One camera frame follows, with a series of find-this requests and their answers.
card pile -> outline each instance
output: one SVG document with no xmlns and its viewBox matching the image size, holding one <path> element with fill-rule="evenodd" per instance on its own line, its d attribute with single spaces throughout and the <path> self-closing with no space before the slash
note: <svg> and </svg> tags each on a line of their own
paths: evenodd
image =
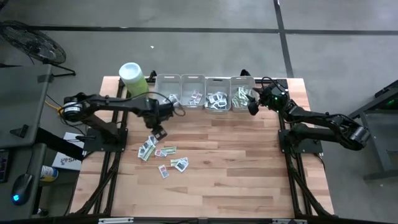
<svg viewBox="0 0 398 224">
<path fill-rule="evenodd" d="M 173 106 L 175 108 L 178 108 L 180 106 L 180 101 L 178 100 L 178 97 L 176 94 L 170 94 L 167 99 L 163 100 L 163 103 L 169 103 L 168 99 L 173 103 Z"/>
<path fill-rule="evenodd" d="M 249 104 L 248 96 L 254 97 L 252 90 L 249 90 L 243 86 L 238 87 L 237 92 L 232 97 L 232 105 L 236 108 L 245 108 Z"/>
<path fill-rule="evenodd" d="M 154 136 L 148 136 L 148 140 L 138 149 L 138 158 L 147 161 L 156 148 L 158 140 Z"/>
<path fill-rule="evenodd" d="M 191 96 L 191 100 L 189 101 L 189 105 L 198 105 L 200 104 L 201 98 L 203 94 L 199 92 L 199 90 L 194 90 Z"/>
<path fill-rule="evenodd" d="M 226 109 L 227 104 L 228 95 L 224 92 L 208 93 L 206 96 L 206 108 L 214 110 Z"/>
</svg>

black desk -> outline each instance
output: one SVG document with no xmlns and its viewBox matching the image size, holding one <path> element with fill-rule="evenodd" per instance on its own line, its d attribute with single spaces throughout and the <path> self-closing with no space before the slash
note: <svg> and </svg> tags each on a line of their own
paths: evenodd
<svg viewBox="0 0 398 224">
<path fill-rule="evenodd" d="M 47 146 L 45 144 L 35 144 L 29 147 L 21 147 L 13 151 L 12 161 L 10 165 L 10 173 L 8 181 L 0 184 L 0 221 L 30 218 L 34 212 L 36 201 L 36 193 L 39 188 L 39 177 L 42 171 L 43 160 Z M 28 173 L 34 175 L 32 184 L 32 192 L 26 204 L 15 206 L 11 202 L 11 189 L 14 181 L 21 174 L 24 174 L 33 153 L 32 163 L 30 164 Z"/>
<path fill-rule="evenodd" d="M 30 218 L 36 203 L 40 172 L 47 148 L 82 160 L 82 149 L 39 127 L 49 83 L 51 65 L 0 68 L 0 148 L 10 151 L 8 180 L 0 184 L 0 220 Z M 12 134 L 26 125 L 24 135 Z M 21 206 L 11 202 L 14 181 L 28 173 L 34 175 L 29 201 Z"/>
</svg>

white paper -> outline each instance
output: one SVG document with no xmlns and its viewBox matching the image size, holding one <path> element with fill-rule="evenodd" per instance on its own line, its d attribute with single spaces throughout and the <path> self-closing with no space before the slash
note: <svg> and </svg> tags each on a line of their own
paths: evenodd
<svg viewBox="0 0 398 224">
<path fill-rule="evenodd" d="M 74 140 L 76 139 L 76 136 L 81 136 L 81 134 L 75 134 L 75 133 L 65 133 L 63 136 L 64 139 L 66 140 Z M 80 148 L 83 148 L 85 143 L 81 141 L 73 142 L 70 141 L 70 143 L 79 146 Z M 81 161 L 71 158 L 69 156 L 66 156 L 65 154 L 58 152 L 57 155 L 55 156 L 54 161 L 52 162 L 52 167 L 57 167 L 57 168 L 62 168 L 62 169 L 70 169 L 70 170 L 80 170 L 81 169 Z"/>
</svg>

metal rack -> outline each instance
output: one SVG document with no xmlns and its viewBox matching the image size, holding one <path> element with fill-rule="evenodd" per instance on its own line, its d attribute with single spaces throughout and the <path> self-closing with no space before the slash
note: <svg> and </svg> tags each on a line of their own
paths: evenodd
<svg viewBox="0 0 398 224">
<path fill-rule="evenodd" d="M 391 161 L 391 154 L 398 153 L 398 110 L 378 110 L 380 106 L 398 98 L 398 81 L 374 96 L 374 100 L 348 115 L 352 119 L 360 118 L 369 129 L 369 145 L 375 150 L 381 168 L 380 172 L 365 175 L 364 180 L 398 177 L 398 166 Z"/>
</svg>

computer mouse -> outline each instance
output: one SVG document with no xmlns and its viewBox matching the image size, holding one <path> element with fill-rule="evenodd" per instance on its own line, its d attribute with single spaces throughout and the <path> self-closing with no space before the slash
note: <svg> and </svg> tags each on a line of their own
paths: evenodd
<svg viewBox="0 0 398 224">
<path fill-rule="evenodd" d="M 22 174 L 14 182 L 11 192 L 11 201 L 14 205 L 25 204 L 30 196 L 33 183 L 33 175 Z"/>
</svg>

